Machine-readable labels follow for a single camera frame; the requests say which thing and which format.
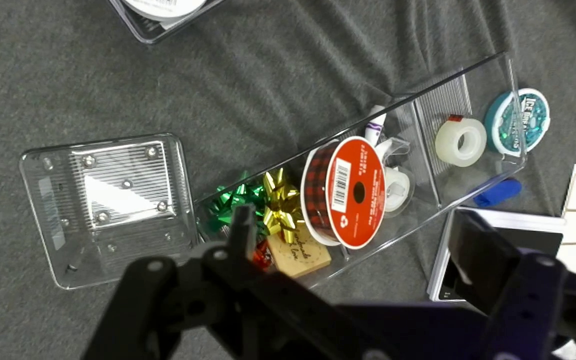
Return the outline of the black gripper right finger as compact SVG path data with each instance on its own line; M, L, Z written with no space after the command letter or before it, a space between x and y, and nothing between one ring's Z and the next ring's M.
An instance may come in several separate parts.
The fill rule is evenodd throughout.
M483 354L546 360L558 340L576 344L576 273L546 254L521 254L492 304L472 304L487 316Z

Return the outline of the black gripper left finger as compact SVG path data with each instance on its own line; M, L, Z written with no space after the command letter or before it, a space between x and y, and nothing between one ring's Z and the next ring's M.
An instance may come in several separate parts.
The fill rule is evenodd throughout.
M253 238L253 209L240 207L228 241L199 259L132 262L84 360L172 360L193 328L233 360L359 360L368 334L292 279L256 269L248 261Z

